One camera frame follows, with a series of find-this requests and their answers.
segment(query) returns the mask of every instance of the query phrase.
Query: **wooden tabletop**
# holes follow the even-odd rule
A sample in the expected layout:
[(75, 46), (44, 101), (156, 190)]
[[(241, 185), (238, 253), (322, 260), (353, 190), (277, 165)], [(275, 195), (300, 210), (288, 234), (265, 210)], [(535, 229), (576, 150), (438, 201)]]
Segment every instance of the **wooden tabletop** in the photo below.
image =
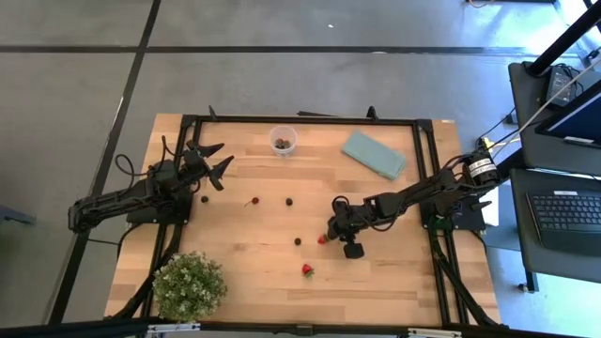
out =
[[(157, 115), (144, 168), (161, 158), (161, 136), (175, 148), (181, 115)], [(419, 207), (407, 210), (387, 233), (358, 235), (365, 257), (345, 259), (343, 243), (319, 245), (332, 215), (331, 200), (343, 194), (351, 204), (365, 196), (397, 192), (419, 180), (410, 127), (291, 125), (299, 141), (291, 158), (270, 148), (274, 124), (203, 123), (200, 144), (225, 143), (209, 159), (214, 164), (234, 155), (217, 192), (206, 181), (196, 194), (193, 215), (184, 229), (180, 252), (205, 252), (223, 265), (229, 292), (210, 320), (247, 323), (353, 325), (440, 324), (427, 234)], [(434, 121), (440, 162), (459, 154), (453, 121)], [(341, 152), (360, 130), (407, 158), (400, 178), (390, 181)], [(431, 174), (427, 143), (424, 154)], [(200, 196), (208, 196), (202, 204)], [(258, 197), (257, 205), (249, 204)], [(294, 204), (287, 206), (286, 198)], [(144, 224), (123, 243), (105, 313), (120, 310), (148, 275), (158, 225)], [(302, 240), (295, 246), (294, 239)], [(455, 232), (461, 277), (487, 314), (500, 320), (482, 243), (469, 232)], [(303, 264), (315, 268), (307, 279)], [(453, 288), (447, 294), (457, 321)]]

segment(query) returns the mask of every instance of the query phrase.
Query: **green plant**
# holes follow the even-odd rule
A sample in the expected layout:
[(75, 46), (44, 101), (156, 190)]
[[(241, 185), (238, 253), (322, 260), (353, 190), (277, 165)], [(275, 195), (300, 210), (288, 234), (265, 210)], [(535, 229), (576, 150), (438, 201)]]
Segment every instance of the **green plant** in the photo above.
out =
[(204, 253), (174, 255), (154, 275), (154, 299), (160, 316), (178, 322), (212, 315), (227, 293), (221, 266)]

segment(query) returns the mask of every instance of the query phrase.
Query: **floor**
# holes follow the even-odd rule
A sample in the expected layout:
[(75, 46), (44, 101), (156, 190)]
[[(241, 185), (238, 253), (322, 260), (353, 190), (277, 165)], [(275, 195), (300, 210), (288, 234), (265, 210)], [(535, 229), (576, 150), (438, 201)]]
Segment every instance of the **floor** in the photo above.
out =
[[(88, 194), (120, 104), (127, 116), (116, 153), (130, 155), (136, 167), (156, 113), (205, 114), (209, 104), (222, 115), (360, 116), (375, 105), (381, 116), (454, 119), (467, 151), (513, 107), (507, 65), (532, 59), (581, 12), (564, 1), (475, 9), (461, 0), (164, 0), (150, 46), (487, 47), (493, 54), (146, 54), (131, 102), (121, 99), (134, 54), (5, 53), (1, 47), (137, 46), (151, 5), (0, 3), (0, 205), (38, 218), (35, 225), (0, 226), (0, 327), (46, 320), (70, 242), (67, 208)], [(598, 41), (590, 33), (575, 53)], [(574, 53), (562, 61), (582, 68)], [(125, 184), (111, 168), (105, 191)], [(91, 237), (117, 240), (123, 223), (107, 221)], [(503, 323), (601, 335), (593, 318), (600, 285), (540, 276), (541, 292), (522, 294), (519, 253), (490, 249), (488, 258)], [(115, 259), (114, 246), (88, 243), (67, 321), (101, 318)]]

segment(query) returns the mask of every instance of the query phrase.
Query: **desk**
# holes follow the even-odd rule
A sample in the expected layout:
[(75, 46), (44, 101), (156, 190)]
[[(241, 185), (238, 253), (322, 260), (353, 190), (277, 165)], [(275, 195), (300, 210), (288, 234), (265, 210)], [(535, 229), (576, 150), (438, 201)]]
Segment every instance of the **desk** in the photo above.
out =
[[(522, 64), (509, 65), (509, 78), (516, 105), (519, 127), (541, 107), (548, 83), (547, 77), (531, 77)], [(601, 74), (589, 71), (582, 75), (580, 82), (588, 88), (601, 80)], [(539, 121), (552, 114), (549, 109), (543, 111)], [(586, 146), (568, 145), (561, 138), (535, 133), (535, 126), (528, 127), (521, 134), (522, 148), (499, 164), (504, 178), (509, 177), (510, 168), (544, 168), (567, 173), (601, 176), (601, 150)]]
[[(160, 159), (162, 135), (175, 148), (180, 121), (181, 115), (157, 115), (143, 167)], [(223, 265), (229, 292), (209, 320), (439, 326), (432, 258), (419, 207), (411, 207), (386, 234), (361, 232), (362, 259), (345, 259), (341, 242), (316, 243), (327, 229), (334, 196), (344, 194), (351, 203), (360, 203), (370, 194), (399, 191), (419, 180), (411, 128), (295, 124), (295, 154), (280, 159), (268, 144), (274, 126), (202, 124), (201, 145), (225, 143), (209, 159), (211, 164), (236, 156), (223, 177), (223, 191), (203, 182), (197, 196), (206, 195), (209, 202), (194, 198), (181, 238), (181, 252), (206, 252)], [(434, 128), (440, 162), (446, 162), (459, 153), (455, 123), (435, 121)], [(407, 165), (400, 178), (391, 182), (341, 152), (354, 130), (405, 154)], [(256, 196), (259, 204), (245, 207)], [(293, 206), (285, 204), (287, 197)], [(146, 278), (157, 228), (144, 224), (124, 241), (107, 315), (120, 310)], [(295, 246), (294, 238), (301, 238), (302, 245)], [(500, 321), (482, 243), (469, 232), (455, 232), (455, 245), (464, 284), (487, 314)], [(302, 277), (303, 263), (315, 268), (311, 279)], [(456, 322), (448, 281), (446, 290)]]
[(601, 257), (564, 253), (544, 248), (536, 235), (536, 228), (526, 199), (526, 192), (552, 186), (556, 190), (598, 190), (599, 183), (587, 178), (567, 177), (526, 170), (512, 170), (512, 188), (519, 224), (519, 243), (524, 268), (541, 272), (601, 283)]

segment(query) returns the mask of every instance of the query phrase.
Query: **light blue cloth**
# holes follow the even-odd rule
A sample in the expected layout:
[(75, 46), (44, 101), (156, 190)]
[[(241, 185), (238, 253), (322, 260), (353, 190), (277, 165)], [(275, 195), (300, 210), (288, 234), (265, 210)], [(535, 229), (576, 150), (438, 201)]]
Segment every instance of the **light blue cloth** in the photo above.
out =
[(342, 151), (390, 180), (397, 179), (405, 168), (405, 156), (360, 131), (353, 132)]

